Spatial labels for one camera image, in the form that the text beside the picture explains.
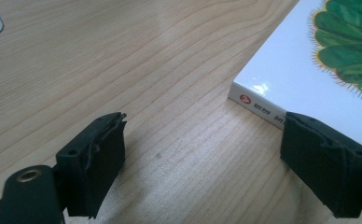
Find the metal grommet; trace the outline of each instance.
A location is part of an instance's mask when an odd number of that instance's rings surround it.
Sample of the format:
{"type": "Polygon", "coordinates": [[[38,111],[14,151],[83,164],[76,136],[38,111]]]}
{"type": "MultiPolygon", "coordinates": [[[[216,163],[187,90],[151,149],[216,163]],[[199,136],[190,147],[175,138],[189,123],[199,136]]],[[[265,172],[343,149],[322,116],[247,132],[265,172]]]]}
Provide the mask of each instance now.
{"type": "Polygon", "coordinates": [[[29,182],[29,181],[36,179],[40,175],[42,175],[42,172],[40,170],[37,170],[37,169],[28,170],[28,171],[25,171],[25,172],[21,173],[20,175],[18,175],[16,180],[18,180],[18,182],[21,182],[21,183],[29,182]]]}

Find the wood grain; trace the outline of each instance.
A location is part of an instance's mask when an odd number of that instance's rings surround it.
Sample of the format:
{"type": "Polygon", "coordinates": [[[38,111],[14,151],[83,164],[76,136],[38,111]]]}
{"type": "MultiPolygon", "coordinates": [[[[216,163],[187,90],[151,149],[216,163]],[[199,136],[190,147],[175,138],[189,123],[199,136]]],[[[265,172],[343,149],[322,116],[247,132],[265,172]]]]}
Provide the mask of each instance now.
{"type": "Polygon", "coordinates": [[[67,223],[362,223],[334,218],[279,159],[282,132],[227,98],[296,2],[0,0],[0,197],[121,111],[125,167],[96,220],[67,223]]]}

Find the wooden table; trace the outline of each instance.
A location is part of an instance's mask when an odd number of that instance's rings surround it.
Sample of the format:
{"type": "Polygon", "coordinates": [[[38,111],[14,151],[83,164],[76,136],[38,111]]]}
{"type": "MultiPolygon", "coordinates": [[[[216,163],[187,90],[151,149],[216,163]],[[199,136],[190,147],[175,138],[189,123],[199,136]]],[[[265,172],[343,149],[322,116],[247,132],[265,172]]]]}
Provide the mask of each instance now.
{"type": "Polygon", "coordinates": [[[279,159],[282,131],[227,98],[296,0],[0,0],[0,197],[121,111],[126,163],[96,220],[362,223],[336,219],[279,159]]]}

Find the red logo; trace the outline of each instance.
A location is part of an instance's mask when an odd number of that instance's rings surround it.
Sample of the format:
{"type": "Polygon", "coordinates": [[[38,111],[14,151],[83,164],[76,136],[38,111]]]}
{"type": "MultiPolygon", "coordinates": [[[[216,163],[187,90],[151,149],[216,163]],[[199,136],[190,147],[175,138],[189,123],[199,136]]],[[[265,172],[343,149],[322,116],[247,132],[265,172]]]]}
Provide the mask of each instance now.
{"type": "Polygon", "coordinates": [[[251,104],[250,97],[248,97],[246,95],[240,95],[240,100],[247,105],[251,104]]]}

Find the green plant illustration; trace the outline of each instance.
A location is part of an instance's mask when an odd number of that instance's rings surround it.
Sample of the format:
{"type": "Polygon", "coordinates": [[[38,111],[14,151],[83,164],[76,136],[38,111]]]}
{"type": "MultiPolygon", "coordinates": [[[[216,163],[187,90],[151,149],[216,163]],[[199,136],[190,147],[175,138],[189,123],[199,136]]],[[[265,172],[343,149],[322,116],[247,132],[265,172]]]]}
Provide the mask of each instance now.
{"type": "Polygon", "coordinates": [[[313,14],[316,61],[362,92],[362,0],[327,0],[313,14]]]}

